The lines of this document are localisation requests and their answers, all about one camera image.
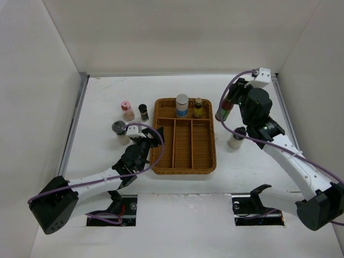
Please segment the red green sauce bottle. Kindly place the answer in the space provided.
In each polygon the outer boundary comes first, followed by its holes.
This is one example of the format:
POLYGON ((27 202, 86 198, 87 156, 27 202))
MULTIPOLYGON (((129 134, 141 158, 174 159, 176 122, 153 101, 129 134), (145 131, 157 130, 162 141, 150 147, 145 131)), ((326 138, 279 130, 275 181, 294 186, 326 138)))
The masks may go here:
POLYGON ((216 112, 215 118, 218 121, 225 121, 234 107, 234 103, 231 101, 230 93, 228 93, 221 101, 221 105, 216 112))

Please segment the silver cap blue label shaker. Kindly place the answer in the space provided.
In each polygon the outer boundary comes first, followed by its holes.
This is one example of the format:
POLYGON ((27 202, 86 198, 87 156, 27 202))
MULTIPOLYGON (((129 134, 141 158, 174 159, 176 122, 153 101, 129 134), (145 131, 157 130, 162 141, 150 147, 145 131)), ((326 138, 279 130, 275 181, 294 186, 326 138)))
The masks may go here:
POLYGON ((179 94, 176 97, 176 116, 177 118, 186 118, 188 116, 189 98, 185 94, 179 94))

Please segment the brown cap yellow oil bottle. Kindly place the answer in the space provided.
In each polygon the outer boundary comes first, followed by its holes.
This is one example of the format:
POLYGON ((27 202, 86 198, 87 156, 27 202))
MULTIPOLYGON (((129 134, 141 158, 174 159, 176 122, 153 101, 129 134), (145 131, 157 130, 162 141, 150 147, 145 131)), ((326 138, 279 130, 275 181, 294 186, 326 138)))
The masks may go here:
POLYGON ((196 98, 193 105, 193 117, 201 118, 203 112, 203 100, 201 98, 196 98))

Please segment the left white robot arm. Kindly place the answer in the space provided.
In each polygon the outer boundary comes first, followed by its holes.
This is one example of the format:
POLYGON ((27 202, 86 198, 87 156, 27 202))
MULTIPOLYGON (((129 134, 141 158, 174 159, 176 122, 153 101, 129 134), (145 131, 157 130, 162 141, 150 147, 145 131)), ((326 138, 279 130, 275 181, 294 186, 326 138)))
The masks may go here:
POLYGON ((56 233, 80 215, 104 225, 123 224, 125 204, 119 190, 128 187, 138 175, 155 164, 148 161, 152 148, 164 148, 164 128, 131 123, 122 131, 133 142, 110 168, 84 178, 53 178, 41 192, 28 200, 28 206, 46 235, 56 233))

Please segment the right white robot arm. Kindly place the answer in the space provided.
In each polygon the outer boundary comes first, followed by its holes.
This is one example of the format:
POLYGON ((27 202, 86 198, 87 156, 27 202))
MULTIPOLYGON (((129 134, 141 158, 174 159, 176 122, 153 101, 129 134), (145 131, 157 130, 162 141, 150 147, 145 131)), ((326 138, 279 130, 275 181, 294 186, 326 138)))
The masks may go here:
POLYGON ((240 108, 246 126, 246 139, 255 142, 271 156, 294 181, 299 193, 266 193, 262 185, 257 195, 249 199, 250 208, 257 213, 267 207, 286 211, 312 231, 335 222, 343 215, 343 181, 332 181, 333 175, 325 168, 307 160, 294 146, 270 114, 269 94, 257 87, 257 80, 239 78, 229 85, 227 100, 240 108))

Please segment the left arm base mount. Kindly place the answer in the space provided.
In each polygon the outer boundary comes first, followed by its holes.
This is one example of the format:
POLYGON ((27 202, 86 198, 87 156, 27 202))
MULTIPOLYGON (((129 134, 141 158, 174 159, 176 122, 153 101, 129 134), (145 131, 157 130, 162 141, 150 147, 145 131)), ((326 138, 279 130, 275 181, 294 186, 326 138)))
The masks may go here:
POLYGON ((92 211, 99 218, 87 217, 88 227, 134 227, 137 222, 138 196, 121 195, 117 191, 105 192, 110 201, 105 209, 92 211))

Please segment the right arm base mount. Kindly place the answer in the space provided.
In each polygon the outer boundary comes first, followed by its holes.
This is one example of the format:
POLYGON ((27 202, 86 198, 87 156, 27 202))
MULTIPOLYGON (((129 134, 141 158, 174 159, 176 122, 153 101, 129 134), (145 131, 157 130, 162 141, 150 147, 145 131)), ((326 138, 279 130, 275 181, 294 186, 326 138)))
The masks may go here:
POLYGON ((250 193, 235 193, 231 196, 236 226, 284 226, 283 213, 263 206, 259 198, 259 194, 268 188, 271 185, 263 184, 250 193))

